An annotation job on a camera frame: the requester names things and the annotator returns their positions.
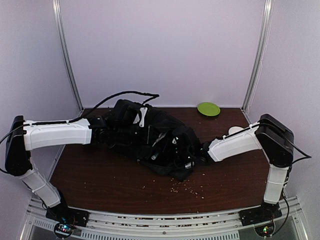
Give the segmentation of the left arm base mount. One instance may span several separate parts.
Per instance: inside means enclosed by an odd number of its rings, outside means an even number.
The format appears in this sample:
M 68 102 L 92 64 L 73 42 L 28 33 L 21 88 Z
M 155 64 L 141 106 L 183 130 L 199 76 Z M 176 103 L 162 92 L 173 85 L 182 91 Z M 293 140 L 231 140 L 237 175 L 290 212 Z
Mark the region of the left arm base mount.
M 86 227 L 89 214 L 88 211 L 75 208 L 53 207 L 46 210 L 45 217 L 71 226 Z

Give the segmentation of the right aluminium frame post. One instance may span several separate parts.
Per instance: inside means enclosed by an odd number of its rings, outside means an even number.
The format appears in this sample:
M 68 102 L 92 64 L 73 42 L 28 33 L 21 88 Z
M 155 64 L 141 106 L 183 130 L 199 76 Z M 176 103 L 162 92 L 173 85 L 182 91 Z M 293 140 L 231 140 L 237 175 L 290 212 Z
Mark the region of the right aluminium frame post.
M 264 1 L 264 10 L 263 10 L 257 50 L 254 58 L 250 79 L 249 79 L 249 84 L 248 84 L 247 91 L 246 91 L 245 98 L 242 105 L 242 111 L 245 114 L 248 114 L 250 111 L 250 106 L 252 105 L 254 95 L 258 86 L 260 73 L 262 69 L 263 55 L 267 47 L 267 41 L 268 41 L 269 32 L 270 32 L 273 5 L 274 5 L 273 0 Z

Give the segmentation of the left aluminium frame post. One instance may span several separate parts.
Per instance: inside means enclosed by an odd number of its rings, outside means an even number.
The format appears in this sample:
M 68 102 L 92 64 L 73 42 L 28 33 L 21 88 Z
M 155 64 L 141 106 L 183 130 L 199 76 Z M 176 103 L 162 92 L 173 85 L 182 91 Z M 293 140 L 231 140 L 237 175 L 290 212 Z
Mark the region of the left aluminium frame post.
M 63 62 L 66 69 L 68 81 L 70 83 L 71 91 L 74 96 L 77 108 L 80 112 L 82 112 L 84 110 L 84 107 L 80 98 L 79 90 L 76 84 L 72 63 L 71 63 L 71 59 L 68 51 L 60 1 L 53 0 L 52 7 L 53 7 L 53 13 L 54 13 L 56 27 L 59 35 L 59 40 L 60 40 L 60 45 L 61 45 L 61 50 L 63 55 Z

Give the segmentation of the black student backpack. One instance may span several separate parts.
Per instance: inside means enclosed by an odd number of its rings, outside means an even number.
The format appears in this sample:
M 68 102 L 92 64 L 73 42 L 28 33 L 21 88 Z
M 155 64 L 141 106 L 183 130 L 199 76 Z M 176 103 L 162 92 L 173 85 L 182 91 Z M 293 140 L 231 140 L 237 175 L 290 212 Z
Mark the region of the black student backpack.
M 138 161 L 160 176 L 171 176 L 180 182 L 186 180 L 193 172 L 193 166 L 176 167 L 170 160 L 170 147 L 173 135 L 191 133 L 194 130 L 167 112 L 151 106 L 147 114 L 147 125 L 150 127 L 148 147 L 116 145 L 110 149 Z M 151 156 L 155 153 L 158 153 L 158 157 L 152 160 Z

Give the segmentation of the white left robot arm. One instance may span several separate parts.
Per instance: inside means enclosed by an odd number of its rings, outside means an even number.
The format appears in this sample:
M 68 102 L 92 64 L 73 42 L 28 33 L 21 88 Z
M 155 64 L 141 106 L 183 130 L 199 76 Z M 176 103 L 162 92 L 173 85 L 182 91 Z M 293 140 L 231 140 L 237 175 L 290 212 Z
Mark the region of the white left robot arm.
M 39 172 L 31 152 L 59 145 L 129 145 L 143 136 L 151 109 L 146 103 L 120 99 L 106 116 L 87 114 L 71 120 L 32 121 L 18 115 L 3 137 L 6 144 L 2 172 L 20 178 L 55 217 L 67 222 L 72 211 L 63 193 Z

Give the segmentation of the aluminium frame post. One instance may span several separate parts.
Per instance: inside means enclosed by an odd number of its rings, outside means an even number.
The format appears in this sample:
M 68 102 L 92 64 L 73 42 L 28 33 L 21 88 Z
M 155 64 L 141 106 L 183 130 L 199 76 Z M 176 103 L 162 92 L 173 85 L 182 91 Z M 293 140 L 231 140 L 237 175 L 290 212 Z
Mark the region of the aluminium frame post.
M 249 79 L 249 84 L 248 84 L 247 91 L 246 91 L 245 98 L 242 105 L 242 111 L 245 114 L 248 114 L 250 111 L 250 106 L 252 105 L 254 95 L 258 86 L 260 73 L 262 69 L 263 55 L 267 47 L 267 41 L 268 41 L 269 32 L 270 32 L 273 5 L 274 5 L 273 0 L 264 1 L 264 10 L 263 10 L 257 50 L 254 58 L 250 79 Z
M 60 45 L 61 45 L 61 50 L 63 55 L 63 62 L 66 69 L 68 81 L 70 83 L 71 91 L 74 96 L 77 108 L 80 112 L 82 112 L 84 110 L 84 107 L 80 98 L 79 90 L 76 84 L 72 63 L 71 63 L 71 59 L 68 51 L 60 1 L 53 0 L 52 7 L 53 7 L 53 13 L 54 13 L 56 27 L 59 35 L 59 40 L 60 40 Z

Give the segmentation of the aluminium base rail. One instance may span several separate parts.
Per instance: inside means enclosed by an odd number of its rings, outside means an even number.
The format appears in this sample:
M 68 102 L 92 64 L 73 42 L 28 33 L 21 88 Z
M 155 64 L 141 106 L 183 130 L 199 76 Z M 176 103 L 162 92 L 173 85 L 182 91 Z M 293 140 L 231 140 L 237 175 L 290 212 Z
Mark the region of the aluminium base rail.
M 77 226 L 66 240 L 310 240 L 304 226 L 300 203 L 288 200 L 285 225 L 272 237 L 261 237 L 260 226 L 266 221 L 244 226 L 239 211 L 253 207 L 189 214 L 124 214 L 76 208 L 89 212 L 85 227 Z M 18 240 L 58 240 L 56 221 L 46 218 L 40 200 L 32 198 Z

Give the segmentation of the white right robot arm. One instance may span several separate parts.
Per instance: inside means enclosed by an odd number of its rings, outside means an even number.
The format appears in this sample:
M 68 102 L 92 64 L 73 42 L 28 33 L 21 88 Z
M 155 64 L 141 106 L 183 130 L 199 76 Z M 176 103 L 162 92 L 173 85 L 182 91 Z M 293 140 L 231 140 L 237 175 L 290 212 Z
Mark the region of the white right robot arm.
M 218 163 L 243 153 L 262 150 L 269 164 L 263 205 L 256 210 L 259 220 L 268 220 L 289 180 L 294 156 L 294 134 L 270 114 L 246 128 L 233 126 L 227 135 L 204 143 L 187 144 L 182 151 L 194 163 Z

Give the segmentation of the green white glue stick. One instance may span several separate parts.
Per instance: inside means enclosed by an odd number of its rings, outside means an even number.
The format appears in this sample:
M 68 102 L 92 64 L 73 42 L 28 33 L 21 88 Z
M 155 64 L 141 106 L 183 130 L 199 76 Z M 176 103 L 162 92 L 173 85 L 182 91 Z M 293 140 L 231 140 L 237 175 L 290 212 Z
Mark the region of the green white glue stick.
M 151 156 L 151 159 L 154 161 L 158 156 L 159 156 L 159 154 L 158 154 L 158 153 L 155 153 L 155 154 L 153 154 L 153 155 Z

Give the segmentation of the green plate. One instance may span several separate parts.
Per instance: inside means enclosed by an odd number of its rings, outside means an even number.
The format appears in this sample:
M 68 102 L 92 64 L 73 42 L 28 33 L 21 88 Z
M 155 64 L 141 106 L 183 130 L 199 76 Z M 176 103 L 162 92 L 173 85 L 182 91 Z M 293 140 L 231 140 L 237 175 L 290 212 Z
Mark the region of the green plate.
M 197 110 L 204 116 L 215 117 L 221 112 L 221 109 L 212 102 L 202 102 L 198 104 Z

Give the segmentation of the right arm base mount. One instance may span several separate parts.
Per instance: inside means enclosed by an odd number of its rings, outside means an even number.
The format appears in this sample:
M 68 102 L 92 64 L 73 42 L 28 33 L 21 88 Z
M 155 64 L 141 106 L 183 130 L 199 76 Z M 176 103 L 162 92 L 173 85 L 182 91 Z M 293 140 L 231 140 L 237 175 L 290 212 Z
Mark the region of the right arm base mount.
M 275 218 L 279 218 L 283 215 L 279 207 L 272 208 L 262 206 L 244 209 L 241 210 L 238 214 L 243 227 L 270 222 Z

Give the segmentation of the white bowl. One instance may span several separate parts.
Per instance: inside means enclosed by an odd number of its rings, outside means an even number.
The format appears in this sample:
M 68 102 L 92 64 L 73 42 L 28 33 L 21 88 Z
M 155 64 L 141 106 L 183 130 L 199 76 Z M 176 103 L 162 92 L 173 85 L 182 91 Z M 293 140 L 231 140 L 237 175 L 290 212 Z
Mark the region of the white bowl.
M 237 132 L 239 132 L 239 131 L 241 131 L 241 130 L 243 130 L 243 128 L 240 127 L 240 126 L 232 126 L 232 127 L 228 130 L 228 134 L 229 134 L 229 135 L 232 135 L 232 134 L 235 134 L 235 133 L 237 133 Z

